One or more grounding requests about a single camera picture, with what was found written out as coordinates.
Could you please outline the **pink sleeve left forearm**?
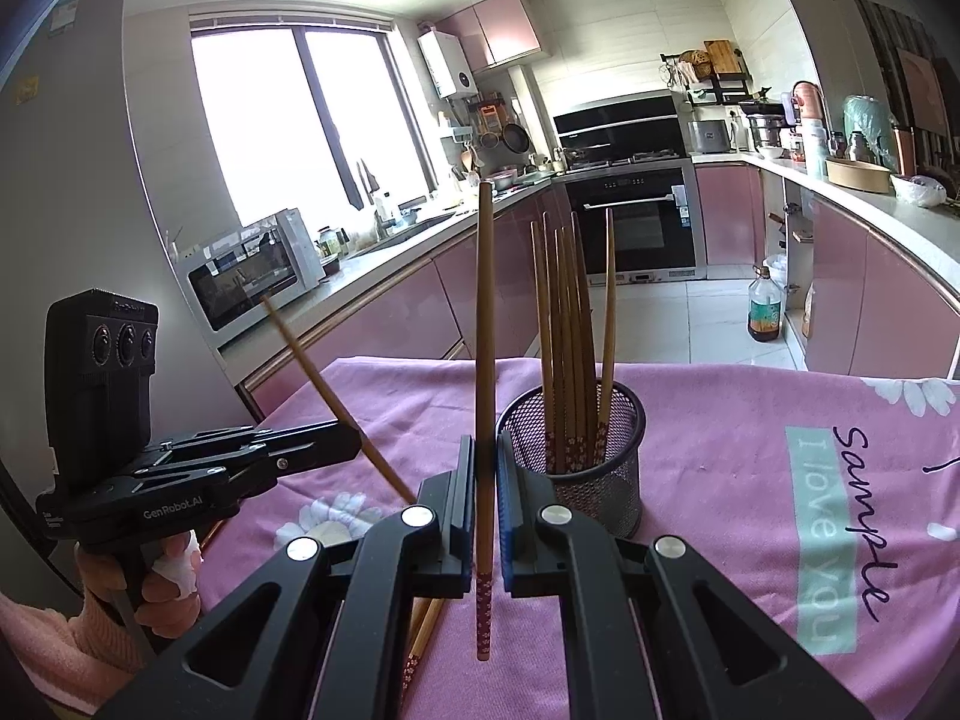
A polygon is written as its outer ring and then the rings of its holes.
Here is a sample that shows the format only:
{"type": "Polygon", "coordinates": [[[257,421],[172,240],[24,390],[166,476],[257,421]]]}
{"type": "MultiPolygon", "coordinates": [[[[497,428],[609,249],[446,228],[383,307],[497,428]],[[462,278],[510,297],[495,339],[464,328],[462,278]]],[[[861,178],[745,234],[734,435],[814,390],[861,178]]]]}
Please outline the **pink sleeve left forearm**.
{"type": "Polygon", "coordinates": [[[91,717],[146,667],[132,635],[99,603],[98,592],[125,590],[121,569],[95,557],[82,577],[85,603],[73,617],[2,596],[2,634],[14,660],[44,704],[70,718],[91,717]]]}

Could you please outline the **person's left hand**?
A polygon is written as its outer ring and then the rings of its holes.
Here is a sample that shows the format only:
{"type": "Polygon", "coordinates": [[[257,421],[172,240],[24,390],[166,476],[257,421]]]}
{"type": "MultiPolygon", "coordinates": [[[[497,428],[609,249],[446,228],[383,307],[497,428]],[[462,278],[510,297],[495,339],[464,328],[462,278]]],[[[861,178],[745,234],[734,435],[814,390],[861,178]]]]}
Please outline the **person's left hand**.
{"type": "MultiPolygon", "coordinates": [[[[163,552],[153,562],[140,587],[142,603],[133,612],[140,626],[161,639],[179,639],[200,616],[197,575],[202,562],[194,532],[161,541],[163,552]]],[[[116,559],[75,548],[76,566],[85,589],[99,601],[112,603],[127,596],[127,582],[116,559]]]]}

